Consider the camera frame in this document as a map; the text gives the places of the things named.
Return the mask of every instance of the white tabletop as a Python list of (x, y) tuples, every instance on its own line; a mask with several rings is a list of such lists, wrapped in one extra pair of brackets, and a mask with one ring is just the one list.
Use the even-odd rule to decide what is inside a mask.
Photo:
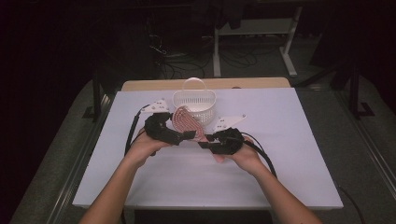
[[(118, 92), (73, 205), (89, 206), (105, 186), (123, 157), (137, 111), (164, 98), (172, 112), (174, 92)], [(247, 116), (234, 127), (260, 141), (278, 179), (291, 193), (312, 209), (343, 207), (295, 89), (215, 92), (216, 116)], [(140, 115), (136, 133), (149, 115)], [(209, 131), (215, 122), (216, 119), (207, 126)], [(166, 209), (270, 208), (252, 176), (233, 161), (216, 163), (209, 150), (187, 141), (179, 147), (163, 148), (148, 158), (136, 174), (125, 205)]]

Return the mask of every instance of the white basket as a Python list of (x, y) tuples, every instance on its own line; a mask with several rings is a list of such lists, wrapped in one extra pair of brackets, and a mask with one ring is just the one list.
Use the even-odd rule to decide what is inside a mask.
[[(199, 81), (204, 85), (203, 90), (185, 90), (188, 82)], [(191, 115), (202, 125), (206, 126), (215, 117), (214, 105), (216, 94), (208, 90), (206, 84), (197, 77), (191, 77), (184, 81), (182, 90), (176, 91), (173, 103), (176, 108), (186, 106)]]

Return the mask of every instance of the forearm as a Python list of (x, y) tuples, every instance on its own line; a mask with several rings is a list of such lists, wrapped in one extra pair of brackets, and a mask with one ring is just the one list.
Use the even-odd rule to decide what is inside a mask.
[(137, 168), (122, 160), (79, 223), (118, 223)]
[(255, 172), (254, 177), (281, 223), (321, 223), (264, 165)]

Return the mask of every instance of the floor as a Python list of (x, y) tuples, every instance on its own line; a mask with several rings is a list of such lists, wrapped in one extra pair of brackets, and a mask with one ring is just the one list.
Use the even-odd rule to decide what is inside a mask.
[[(286, 77), (291, 85), (297, 84), (322, 70), (309, 65), (318, 40), (314, 36), (295, 38), (290, 57), (298, 76), (289, 78), (277, 50), (284, 36), (223, 39), (220, 42), (222, 76)], [(199, 57), (173, 53), (162, 64), (159, 78), (213, 77), (210, 53)], [(362, 77), (359, 100), (368, 103), (375, 116), (353, 118), (347, 109), (348, 87), (333, 91), (329, 87), (331, 80), (329, 74), (310, 86), (296, 89), (334, 183), (341, 186), (339, 193), (345, 206), (316, 213), (324, 223), (362, 223), (349, 195), (366, 223), (393, 223), (396, 219), (395, 115), (381, 101), (375, 87)], [(70, 107), (11, 223), (78, 223), (85, 210), (71, 202), (111, 99), (103, 99), (103, 116), (96, 122), (84, 118), (86, 109), (92, 105), (89, 82)], [(126, 217), (127, 223), (134, 223), (133, 211), (126, 211)]]

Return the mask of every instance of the person's left hand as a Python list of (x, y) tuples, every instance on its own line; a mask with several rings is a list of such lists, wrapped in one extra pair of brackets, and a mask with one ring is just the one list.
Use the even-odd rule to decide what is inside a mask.
[(139, 134), (124, 158), (136, 164), (137, 167), (142, 166), (151, 154), (157, 152), (162, 147), (172, 146), (163, 141), (152, 139), (146, 134), (144, 129), (141, 129)]

